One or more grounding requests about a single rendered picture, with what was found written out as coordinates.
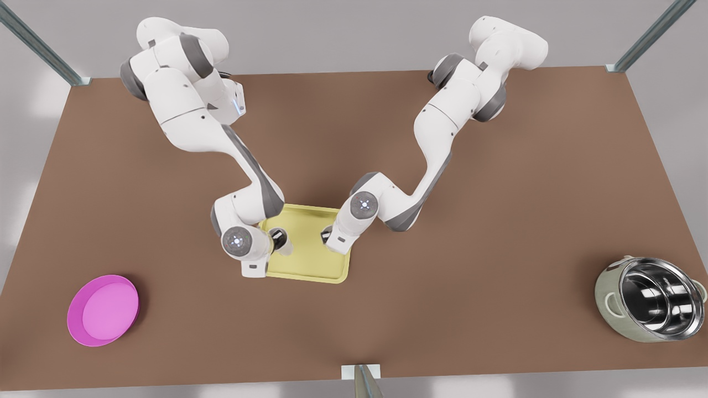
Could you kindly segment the yellow rectangular tray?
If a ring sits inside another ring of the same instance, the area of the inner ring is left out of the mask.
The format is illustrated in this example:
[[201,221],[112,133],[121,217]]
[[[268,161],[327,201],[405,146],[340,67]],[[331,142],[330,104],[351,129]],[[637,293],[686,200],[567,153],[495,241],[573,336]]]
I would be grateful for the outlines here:
[[341,283],[347,278],[350,254],[329,251],[320,233],[333,224],[338,209],[331,207],[286,204],[276,217],[263,220],[260,229],[285,229],[294,251],[290,255],[272,254],[267,277],[293,280]]

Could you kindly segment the pink round bowl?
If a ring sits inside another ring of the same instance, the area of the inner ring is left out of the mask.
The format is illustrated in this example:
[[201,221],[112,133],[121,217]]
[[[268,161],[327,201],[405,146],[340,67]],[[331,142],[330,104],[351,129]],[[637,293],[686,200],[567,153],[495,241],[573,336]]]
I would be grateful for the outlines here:
[[67,310],[67,330],[83,346],[108,345],[134,325],[139,310],[139,294],[130,280],[101,275],[74,295]]

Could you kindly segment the stainless steel pot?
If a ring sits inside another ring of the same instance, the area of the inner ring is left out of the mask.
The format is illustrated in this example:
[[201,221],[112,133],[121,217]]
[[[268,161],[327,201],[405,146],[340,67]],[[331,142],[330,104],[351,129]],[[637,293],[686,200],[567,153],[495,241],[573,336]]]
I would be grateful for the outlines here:
[[602,270],[594,295],[605,322],[635,342],[686,340],[707,317],[708,290],[663,259],[627,255]]

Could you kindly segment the silver frame post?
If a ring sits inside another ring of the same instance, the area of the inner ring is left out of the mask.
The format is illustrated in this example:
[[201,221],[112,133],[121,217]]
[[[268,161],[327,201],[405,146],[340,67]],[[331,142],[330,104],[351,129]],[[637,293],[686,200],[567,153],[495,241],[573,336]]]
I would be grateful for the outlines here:
[[58,55],[36,32],[33,31],[10,7],[0,0],[0,23],[2,23],[20,42],[43,60],[72,87],[88,86],[91,78],[80,76],[66,61]]
[[381,378],[379,364],[351,364],[341,366],[341,380],[353,380],[356,398],[383,398],[377,380]]
[[674,0],[619,60],[605,65],[605,71],[626,73],[695,3],[697,0]]

